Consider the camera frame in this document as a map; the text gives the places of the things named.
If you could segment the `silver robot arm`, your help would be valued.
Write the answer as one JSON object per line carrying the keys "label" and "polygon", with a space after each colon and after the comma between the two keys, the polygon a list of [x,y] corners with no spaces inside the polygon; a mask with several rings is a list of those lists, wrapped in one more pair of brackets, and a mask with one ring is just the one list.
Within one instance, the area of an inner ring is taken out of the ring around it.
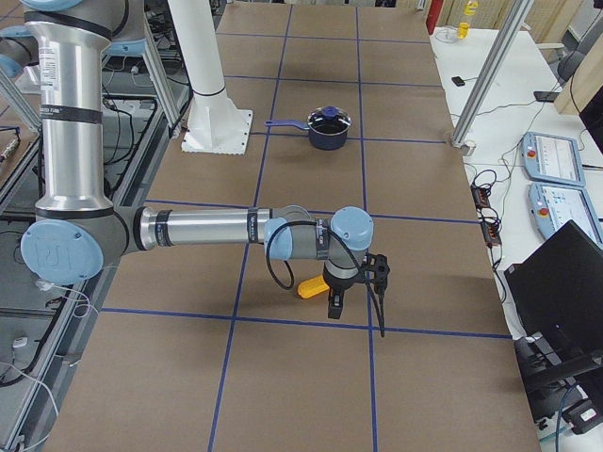
{"label": "silver robot arm", "polygon": [[1,30],[1,70],[8,78],[20,76],[26,67],[39,64],[37,39],[24,25]]}
{"label": "silver robot arm", "polygon": [[328,315],[364,284],[376,308],[388,269],[369,253],[373,220],[348,206],[329,219],[304,208],[156,211],[120,207],[105,193],[102,58],[113,44],[146,41],[140,1],[26,1],[24,23],[38,44],[45,191],[24,232],[27,267],[56,285],[96,276],[127,253],[176,245],[260,244],[268,260],[316,259],[329,287]]}

